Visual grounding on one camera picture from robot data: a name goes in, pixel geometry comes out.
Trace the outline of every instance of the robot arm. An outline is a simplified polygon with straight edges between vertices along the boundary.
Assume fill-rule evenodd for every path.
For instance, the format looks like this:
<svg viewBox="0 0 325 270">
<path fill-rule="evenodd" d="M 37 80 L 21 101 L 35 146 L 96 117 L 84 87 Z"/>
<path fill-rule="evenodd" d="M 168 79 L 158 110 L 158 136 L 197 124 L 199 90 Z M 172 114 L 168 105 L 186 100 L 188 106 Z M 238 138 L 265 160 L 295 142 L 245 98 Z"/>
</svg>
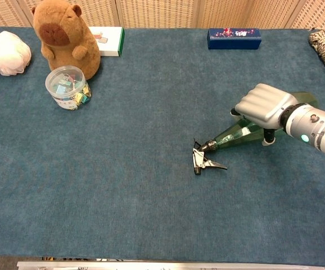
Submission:
<svg viewBox="0 0 325 270">
<path fill-rule="evenodd" d="M 260 83 L 234 109 L 264 129 L 264 145 L 274 143 L 274 130 L 283 128 L 325 153 L 325 111 L 299 103 L 287 92 Z"/>
</svg>

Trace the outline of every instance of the beige wall panel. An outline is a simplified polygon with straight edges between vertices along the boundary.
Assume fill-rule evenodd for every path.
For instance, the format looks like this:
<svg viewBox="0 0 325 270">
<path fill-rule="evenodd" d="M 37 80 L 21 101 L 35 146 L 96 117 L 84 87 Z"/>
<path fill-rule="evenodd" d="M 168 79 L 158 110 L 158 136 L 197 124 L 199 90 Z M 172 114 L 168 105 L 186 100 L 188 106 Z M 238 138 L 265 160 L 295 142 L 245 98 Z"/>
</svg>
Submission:
<svg viewBox="0 0 325 270">
<path fill-rule="evenodd" d="M 11 0 L 0 0 L 0 26 L 28 26 L 23 12 Z"/>
<path fill-rule="evenodd" d="M 246 27 L 284 28 L 299 0 L 255 0 Z"/>
<path fill-rule="evenodd" d="M 197 27 L 244 27 L 251 3 L 250 0 L 201 0 Z"/>
<path fill-rule="evenodd" d="M 41 0 L 19 0 L 21 7 L 31 13 Z M 114 0 L 69 0 L 69 3 L 78 4 L 83 11 L 82 18 L 89 26 L 120 26 L 118 12 Z"/>
<path fill-rule="evenodd" d="M 198 1 L 117 0 L 125 28 L 194 28 Z"/>
<path fill-rule="evenodd" d="M 291 27 L 325 28 L 325 0 L 307 0 Z"/>
</svg>

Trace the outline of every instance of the black joint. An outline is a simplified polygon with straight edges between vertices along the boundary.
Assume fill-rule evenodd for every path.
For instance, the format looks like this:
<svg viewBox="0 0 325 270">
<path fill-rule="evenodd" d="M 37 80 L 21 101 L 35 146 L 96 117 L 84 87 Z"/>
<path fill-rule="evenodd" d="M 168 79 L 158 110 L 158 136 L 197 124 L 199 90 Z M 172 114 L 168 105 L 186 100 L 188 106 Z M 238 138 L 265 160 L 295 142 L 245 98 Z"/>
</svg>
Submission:
<svg viewBox="0 0 325 270">
<path fill-rule="evenodd" d="M 240 116 L 240 115 L 241 115 L 241 114 L 239 114 L 239 113 L 235 110 L 235 108 L 232 108 L 231 111 L 230 111 L 230 113 L 231 113 L 231 115 L 233 115 L 233 116 Z"/>
<path fill-rule="evenodd" d="M 205 142 L 202 146 L 199 147 L 199 151 L 201 152 L 210 152 L 215 151 L 217 149 L 216 141 L 211 139 Z"/>
<path fill-rule="evenodd" d="M 280 117 L 280 125 L 283 127 L 283 130 L 286 132 L 286 124 L 287 121 L 289 119 L 289 117 L 291 116 L 291 114 L 300 106 L 302 105 L 306 105 L 306 103 L 299 103 L 296 105 L 291 105 L 288 108 L 285 109 L 285 111 L 281 114 Z"/>
<path fill-rule="evenodd" d="M 264 139 L 267 143 L 271 143 L 275 139 L 275 129 L 264 128 Z"/>
</svg>

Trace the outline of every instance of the printed label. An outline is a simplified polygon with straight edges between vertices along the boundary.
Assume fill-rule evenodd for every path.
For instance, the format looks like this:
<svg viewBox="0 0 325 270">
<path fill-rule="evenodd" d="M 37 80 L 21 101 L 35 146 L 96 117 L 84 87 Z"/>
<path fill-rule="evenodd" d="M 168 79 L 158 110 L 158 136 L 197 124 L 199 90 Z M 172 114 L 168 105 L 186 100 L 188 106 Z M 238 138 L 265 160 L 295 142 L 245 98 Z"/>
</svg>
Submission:
<svg viewBox="0 0 325 270">
<path fill-rule="evenodd" d="M 56 103 L 64 109 L 68 110 L 76 110 L 78 106 L 76 105 L 76 102 L 74 100 L 58 100 L 57 98 L 54 98 Z"/>
</svg>

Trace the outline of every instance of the plush toy arm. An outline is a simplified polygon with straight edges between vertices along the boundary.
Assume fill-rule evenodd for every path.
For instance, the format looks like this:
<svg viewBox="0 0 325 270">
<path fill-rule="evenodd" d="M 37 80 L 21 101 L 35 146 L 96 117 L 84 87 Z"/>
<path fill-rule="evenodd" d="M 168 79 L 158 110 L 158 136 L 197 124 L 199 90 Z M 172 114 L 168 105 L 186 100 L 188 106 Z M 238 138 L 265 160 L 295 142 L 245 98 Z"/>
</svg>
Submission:
<svg viewBox="0 0 325 270">
<path fill-rule="evenodd" d="M 41 53 L 47 60 L 53 60 L 55 58 L 54 53 L 45 43 L 41 44 Z"/>
<path fill-rule="evenodd" d="M 76 60 L 81 60 L 85 57 L 87 52 L 88 49 L 85 46 L 78 45 L 73 50 L 73 58 L 75 58 Z"/>
</svg>

